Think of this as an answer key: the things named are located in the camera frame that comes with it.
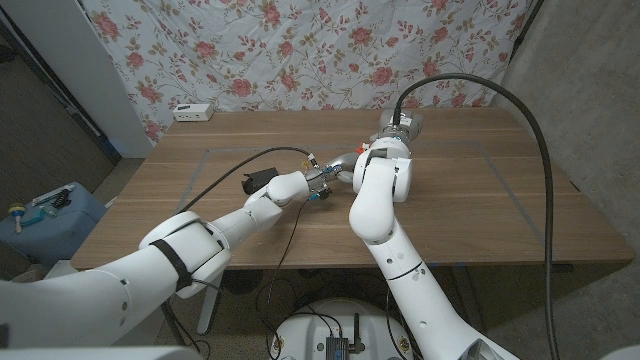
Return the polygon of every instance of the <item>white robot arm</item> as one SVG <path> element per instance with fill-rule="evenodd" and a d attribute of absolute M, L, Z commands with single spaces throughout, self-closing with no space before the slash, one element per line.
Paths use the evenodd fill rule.
<path fill-rule="evenodd" d="M 407 145 L 422 124 L 403 114 L 394 127 L 390 117 L 383 113 L 379 138 L 357 160 L 351 228 L 382 270 L 425 359 L 517 359 L 458 316 L 396 219 L 393 203 L 406 200 L 411 183 Z"/>
<path fill-rule="evenodd" d="M 231 261 L 231 251 L 270 228 L 280 206 L 308 197 L 305 175 L 271 180 L 242 209 L 206 223 L 193 212 L 153 229 L 140 250 L 104 266 L 35 283 L 0 282 L 0 324 L 8 347 L 106 346 L 126 334 L 173 293 L 188 298 Z"/>

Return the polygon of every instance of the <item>cable connector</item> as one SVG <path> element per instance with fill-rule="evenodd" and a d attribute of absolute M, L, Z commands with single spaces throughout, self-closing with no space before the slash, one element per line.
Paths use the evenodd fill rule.
<path fill-rule="evenodd" d="M 313 167 L 315 168 L 319 167 L 318 162 L 316 161 L 316 157 L 313 156 L 313 153 L 309 154 L 309 156 L 307 156 L 307 159 L 309 159 L 309 162 Z"/>

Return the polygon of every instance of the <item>white power strip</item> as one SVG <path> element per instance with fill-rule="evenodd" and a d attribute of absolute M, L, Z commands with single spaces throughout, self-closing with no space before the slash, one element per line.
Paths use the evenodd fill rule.
<path fill-rule="evenodd" d="M 178 104 L 173 109 L 177 121 L 207 121 L 213 115 L 212 104 Z"/>

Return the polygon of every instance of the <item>table leg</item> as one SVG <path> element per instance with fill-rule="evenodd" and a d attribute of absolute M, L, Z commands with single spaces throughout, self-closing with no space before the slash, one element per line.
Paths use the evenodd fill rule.
<path fill-rule="evenodd" d="M 467 321 L 474 329 L 484 332 L 484 321 L 478 307 L 476 294 L 471 283 L 471 277 L 466 266 L 453 266 L 451 273 L 456 283 L 456 289 L 460 296 L 460 301 L 467 314 Z"/>
<path fill-rule="evenodd" d="M 213 285 L 220 287 L 222 282 L 222 274 L 211 282 Z M 196 332 L 199 335 L 206 335 L 211 330 L 211 320 L 213 317 L 213 309 L 218 299 L 218 290 L 207 287 L 207 292 L 204 296 L 204 302 L 202 303 L 202 309 L 200 310 L 200 319 L 198 319 L 198 326 Z"/>

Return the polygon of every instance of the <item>floral backdrop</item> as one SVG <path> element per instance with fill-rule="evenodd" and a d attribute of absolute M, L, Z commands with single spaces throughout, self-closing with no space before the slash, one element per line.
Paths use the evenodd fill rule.
<path fill-rule="evenodd" d="M 390 108 L 425 76 L 499 81 L 530 0 L 85 0 L 145 132 L 178 103 L 216 111 Z M 483 106 L 463 81 L 406 107 Z"/>

